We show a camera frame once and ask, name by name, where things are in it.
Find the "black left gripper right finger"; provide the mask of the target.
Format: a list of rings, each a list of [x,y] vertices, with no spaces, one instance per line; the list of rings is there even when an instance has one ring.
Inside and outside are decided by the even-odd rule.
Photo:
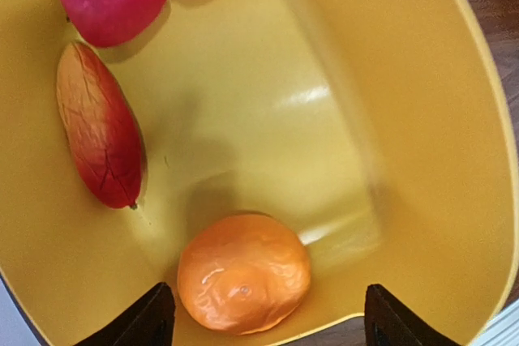
[[[381,284],[367,288],[364,329],[367,346],[459,346],[425,323]]]

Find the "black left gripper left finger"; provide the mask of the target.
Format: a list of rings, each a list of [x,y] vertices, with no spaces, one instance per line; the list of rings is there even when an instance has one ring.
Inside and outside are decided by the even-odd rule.
[[[77,346],[171,346],[175,302],[171,288],[161,282],[99,331]]]

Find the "orange toy orange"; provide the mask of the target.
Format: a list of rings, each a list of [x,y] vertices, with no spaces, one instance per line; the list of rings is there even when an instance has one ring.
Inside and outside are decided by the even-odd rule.
[[[298,235],[264,214],[227,216],[182,252],[177,290],[188,314],[210,330],[266,331],[301,304],[311,260]]]

